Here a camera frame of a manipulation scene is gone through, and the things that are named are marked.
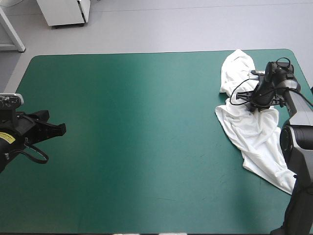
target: crumpled fabric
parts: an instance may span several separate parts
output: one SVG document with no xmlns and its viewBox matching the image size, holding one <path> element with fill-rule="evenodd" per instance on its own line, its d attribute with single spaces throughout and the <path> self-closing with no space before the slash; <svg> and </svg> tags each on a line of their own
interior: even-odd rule
<svg viewBox="0 0 313 235">
<path fill-rule="evenodd" d="M 231 96 L 254 69 L 250 56 L 239 49 L 233 52 L 222 65 L 220 92 Z M 235 91 L 232 102 L 244 102 L 235 99 L 236 93 L 252 91 L 257 84 L 255 80 L 243 83 Z M 270 107 L 251 113 L 245 105 L 231 105 L 228 98 L 225 105 L 215 108 L 215 114 L 231 142 L 241 150 L 243 167 L 291 194 L 295 174 L 287 168 L 279 145 L 279 112 Z"/>
</svg>

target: white towel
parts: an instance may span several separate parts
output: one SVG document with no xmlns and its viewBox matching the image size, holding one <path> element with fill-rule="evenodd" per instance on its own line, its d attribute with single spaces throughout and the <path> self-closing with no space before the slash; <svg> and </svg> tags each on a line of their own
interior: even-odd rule
<svg viewBox="0 0 313 235">
<path fill-rule="evenodd" d="M 222 66 L 220 92 L 230 96 L 254 69 L 250 56 L 241 50 L 233 52 Z M 257 84 L 258 81 L 254 80 L 243 83 L 234 93 L 233 103 L 244 102 L 235 99 L 237 92 L 252 91 Z M 228 98 L 225 105 L 216 107 L 215 113 L 229 139 L 241 150 L 243 167 L 291 194 L 295 178 L 294 173 L 287 169 L 279 145 L 278 111 L 270 107 L 251 113 L 245 105 L 231 105 Z"/>
</svg>

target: white cabinet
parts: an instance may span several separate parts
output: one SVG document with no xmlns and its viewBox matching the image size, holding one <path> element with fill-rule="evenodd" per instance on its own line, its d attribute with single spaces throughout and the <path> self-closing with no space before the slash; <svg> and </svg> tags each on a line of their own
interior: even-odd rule
<svg viewBox="0 0 313 235">
<path fill-rule="evenodd" d="M 37 0 L 49 26 L 84 24 L 89 20 L 90 0 Z"/>
</svg>

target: black cable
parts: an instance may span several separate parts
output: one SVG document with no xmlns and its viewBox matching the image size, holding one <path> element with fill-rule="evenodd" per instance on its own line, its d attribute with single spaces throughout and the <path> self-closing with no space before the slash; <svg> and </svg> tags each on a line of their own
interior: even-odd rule
<svg viewBox="0 0 313 235">
<path fill-rule="evenodd" d="M 252 98 L 251 100 L 245 101 L 245 102 L 240 103 L 240 104 L 234 104 L 234 103 L 232 103 L 232 102 L 231 102 L 231 98 L 232 98 L 232 96 L 233 96 L 235 90 L 236 90 L 241 84 L 243 84 L 244 82 L 246 82 L 246 81 L 248 81 L 248 80 L 249 80 L 249 79 L 246 79 L 245 81 L 243 81 L 242 83 L 240 83 L 240 84 L 233 90 L 233 92 L 232 92 L 232 94 L 231 94 L 231 96 L 230 96 L 230 100 L 229 100 L 229 102 L 230 102 L 232 105 L 243 105 L 243 104 L 247 104 L 248 102 L 250 102 L 250 103 L 252 103 L 252 104 L 254 104 L 254 105 L 257 105 L 257 106 L 259 106 L 259 107 L 261 107 L 261 108 L 266 108 L 266 107 L 269 107 L 269 106 L 268 106 L 268 105 L 267 105 L 267 106 L 259 105 L 259 104 L 253 103 L 252 101 L 255 100 L 256 98 L 259 98 L 259 97 L 262 97 L 262 96 L 264 96 L 264 95 L 267 95 L 267 94 L 269 94 L 269 93 L 271 93 L 271 92 L 273 92 L 273 91 L 280 90 L 280 89 L 285 89 L 286 91 L 291 91 L 291 92 L 297 93 L 297 94 L 300 95 L 309 105 L 311 105 L 311 107 L 313 107 L 313 104 L 312 104 L 301 92 L 299 92 L 297 89 L 289 88 L 289 87 L 278 87 L 278 88 L 274 88 L 274 89 L 270 90 L 269 92 L 266 92 L 265 94 L 262 94 L 262 95 L 260 95 L 260 96 L 256 96 L 256 97 Z"/>
<path fill-rule="evenodd" d="M 313 104 L 298 90 L 294 89 L 294 88 L 289 88 L 289 91 L 292 91 L 294 93 L 297 93 L 299 96 L 301 96 L 308 104 L 311 105 L 311 107 L 313 107 Z"/>
<path fill-rule="evenodd" d="M 250 78 L 248 78 L 248 79 L 246 79 L 245 81 L 243 81 L 242 83 L 240 83 L 240 84 L 233 90 L 233 92 L 232 92 L 231 95 L 230 95 L 230 99 L 229 99 L 230 104 L 232 104 L 232 105 L 243 105 L 243 104 L 247 104 L 247 103 L 249 102 L 249 101 L 246 101 L 246 102 L 243 102 L 243 103 L 240 103 L 240 104 L 234 104 L 234 103 L 231 102 L 231 98 L 233 97 L 233 94 L 234 94 L 235 90 L 237 90 L 238 87 L 240 87 L 244 82 L 247 82 L 248 80 L 250 80 Z"/>
<path fill-rule="evenodd" d="M 25 151 L 23 150 L 19 150 L 19 149 L 14 149 L 12 151 L 9 152 L 9 156 L 10 154 L 13 154 L 13 153 L 21 153 L 23 155 L 25 155 L 26 157 L 28 157 L 30 160 L 32 160 L 33 162 L 36 162 L 36 163 L 39 163 L 39 164 L 46 164 L 49 160 L 49 157 L 47 154 L 45 154 L 44 152 L 42 152 L 41 150 L 39 150 L 38 148 L 36 148 L 35 146 L 31 145 L 31 146 L 28 146 L 29 148 L 33 149 L 34 151 L 36 151 L 37 153 L 39 153 L 41 156 L 43 156 L 45 159 L 44 160 L 41 160 L 41 159 L 37 159 L 35 157 L 33 157 L 32 155 L 30 155 L 29 153 L 26 153 Z"/>
</svg>

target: wire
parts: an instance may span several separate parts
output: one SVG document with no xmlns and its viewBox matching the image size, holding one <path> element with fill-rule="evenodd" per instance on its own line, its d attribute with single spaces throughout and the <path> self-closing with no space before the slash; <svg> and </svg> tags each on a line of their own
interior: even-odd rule
<svg viewBox="0 0 313 235">
<path fill-rule="evenodd" d="M 250 99 L 249 101 L 245 101 L 245 102 L 240 103 L 240 104 L 234 104 L 234 103 L 232 103 L 232 102 L 231 102 L 231 98 L 232 98 L 232 96 L 233 96 L 235 90 L 236 90 L 238 87 L 240 87 L 240 85 L 242 85 L 244 82 L 246 82 L 246 81 L 248 81 L 248 80 L 249 80 L 249 79 L 246 79 L 245 81 L 243 81 L 242 83 L 240 83 L 240 84 L 233 90 L 233 92 L 232 92 L 232 94 L 231 94 L 231 96 L 230 96 L 230 99 L 229 99 L 229 102 L 230 102 L 232 105 L 243 105 L 243 104 L 247 104 L 248 102 L 250 102 L 250 103 L 252 103 L 252 104 L 254 104 L 254 105 L 257 105 L 258 107 L 266 108 L 266 107 L 269 107 L 269 105 L 267 105 L 267 106 L 265 106 L 265 105 L 259 105 L 259 104 L 256 104 L 256 103 L 252 102 L 252 101 L 255 100 L 256 98 L 262 97 L 262 96 L 267 95 L 267 94 L 269 94 L 269 93 L 271 93 L 271 92 L 274 92 L 274 91 L 276 91 L 276 90 L 285 89 L 284 92 L 286 92 L 286 91 L 291 91 L 291 92 L 294 92 L 294 93 L 298 94 L 298 95 L 301 96 L 311 107 L 313 107 L 313 104 L 312 104 L 301 92 L 299 92 L 297 89 L 289 88 L 289 87 L 278 87 L 278 88 L 274 88 L 274 89 L 270 90 L 269 92 L 266 92 L 266 93 L 264 93 L 264 94 L 262 94 L 262 95 L 260 95 L 260 96 L 256 96 L 256 97 Z"/>
<path fill-rule="evenodd" d="M 294 89 L 294 88 L 289 88 L 289 91 L 292 91 L 294 93 L 297 93 L 299 96 L 301 96 L 308 104 L 311 105 L 311 107 L 313 107 L 313 104 L 298 90 Z"/>
<path fill-rule="evenodd" d="M 246 79 L 245 81 L 243 81 L 242 83 L 240 83 L 240 84 L 233 90 L 233 92 L 232 92 L 231 95 L 230 95 L 230 99 L 229 99 L 230 104 L 232 104 L 232 105 L 243 105 L 243 104 L 247 104 L 248 102 L 250 102 L 250 101 L 245 101 L 245 102 L 240 103 L 240 104 L 234 104 L 234 103 L 231 102 L 231 98 L 233 97 L 233 94 L 234 94 L 235 90 L 237 90 L 238 87 L 240 87 L 243 83 L 247 82 L 248 80 L 250 80 L 250 78 L 248 78 L 248 79 Z"/>
</svg>

